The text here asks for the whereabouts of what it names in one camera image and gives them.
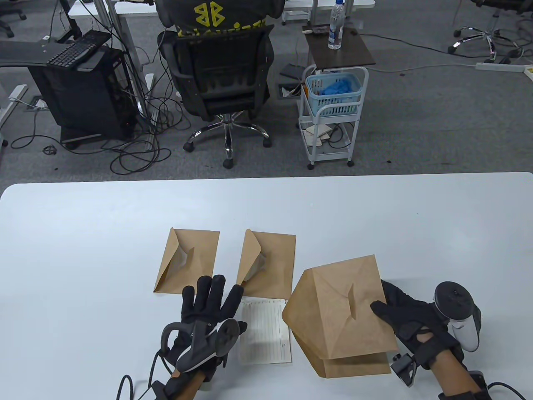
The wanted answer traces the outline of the person's left hand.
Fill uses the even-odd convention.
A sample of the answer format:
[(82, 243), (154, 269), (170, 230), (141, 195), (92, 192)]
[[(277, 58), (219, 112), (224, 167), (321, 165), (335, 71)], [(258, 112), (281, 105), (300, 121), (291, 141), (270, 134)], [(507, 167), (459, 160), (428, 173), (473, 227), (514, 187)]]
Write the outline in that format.
[[(203, 325), (202, 328), (205, 328), (205, 332), (202, 333), (205, 337), (211, 335), (217, 324), (234, 318), (241, 303), (244, 288), (238, 284), (232, 286), (223, 303), (225, 282), (223, 275), (214, 277), (204, 275), (198, 278), (196, 288), (190, 285), (185, 286), (182, 292), (181, 322), (188, 325), (200, 322), (201, 326)], [(187, 332), (178, 332), (172, 347), (164, 355), (166, 361), (172, 366), (175, 366), (178, 357), (192, 344), (192, 337)], [(221, 358), (215, 357), (200, 366), (199, 370), (205, 374), (205, 383), (211, 381), (221, 362)]]

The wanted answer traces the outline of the person's right hand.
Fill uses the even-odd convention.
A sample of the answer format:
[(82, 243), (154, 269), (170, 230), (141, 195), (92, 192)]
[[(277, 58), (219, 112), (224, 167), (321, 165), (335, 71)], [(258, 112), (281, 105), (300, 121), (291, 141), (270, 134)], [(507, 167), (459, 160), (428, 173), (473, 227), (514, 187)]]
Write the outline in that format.
[(464, 366), (461, 345), (448, 332), (447, 323), (438, 315), (434, 305), (413, 299), (390, 282), (383, 280), (381, 285), (385, 302), (373, 301), (371, 310), (392, 327), (396, 337), (421, 367), (428, 370), (438, 354), (446, 350)]

